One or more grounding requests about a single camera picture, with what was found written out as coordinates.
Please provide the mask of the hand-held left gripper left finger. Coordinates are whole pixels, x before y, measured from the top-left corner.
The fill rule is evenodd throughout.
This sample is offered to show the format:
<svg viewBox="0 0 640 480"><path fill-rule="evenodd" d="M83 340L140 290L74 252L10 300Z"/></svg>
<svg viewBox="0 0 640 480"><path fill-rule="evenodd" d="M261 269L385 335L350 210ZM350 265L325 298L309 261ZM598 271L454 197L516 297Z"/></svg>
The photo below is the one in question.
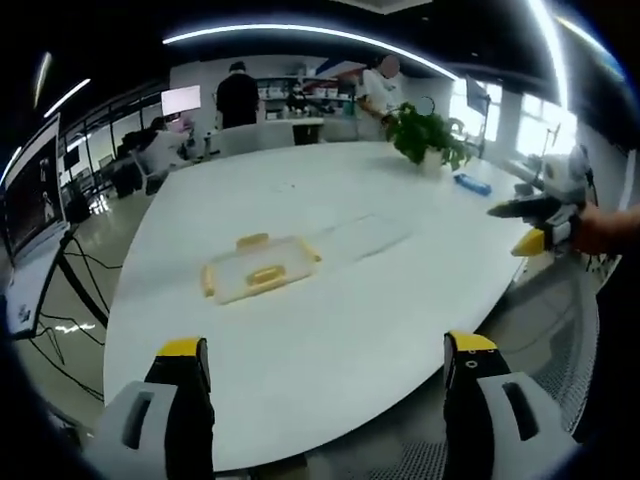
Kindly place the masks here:
<svg viewBox="0 0 640 480"><path fill-rule="evenodd" d="M103 479L213 479L207 341L175 339L106 406L92 440Z"/></svg>

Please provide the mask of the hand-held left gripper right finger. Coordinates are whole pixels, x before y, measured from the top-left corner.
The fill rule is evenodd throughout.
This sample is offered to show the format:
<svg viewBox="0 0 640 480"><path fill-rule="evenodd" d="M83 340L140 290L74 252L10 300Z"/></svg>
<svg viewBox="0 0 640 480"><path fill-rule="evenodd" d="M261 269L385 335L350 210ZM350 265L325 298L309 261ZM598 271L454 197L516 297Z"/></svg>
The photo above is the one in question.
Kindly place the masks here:
<svg viewBox="0 0 640 480"><path fill-rule="evenodd" d="M548 479L575 452L561 410L494 342L444 335L446 479Z"/></svg>

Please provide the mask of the person's right hand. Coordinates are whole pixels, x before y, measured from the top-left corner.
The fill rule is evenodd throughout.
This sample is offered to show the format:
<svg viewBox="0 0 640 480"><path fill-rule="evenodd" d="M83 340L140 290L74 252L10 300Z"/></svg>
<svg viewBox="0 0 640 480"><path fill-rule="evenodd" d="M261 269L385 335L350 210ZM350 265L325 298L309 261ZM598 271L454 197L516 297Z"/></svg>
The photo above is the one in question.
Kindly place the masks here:
<svg viewBox="0 0 640 480"><path fill-rule="evenodd" d="M623 212L605 212L593 203L586 203L579 214L572 246L589 255L618 254L624 217Z"/></svg>

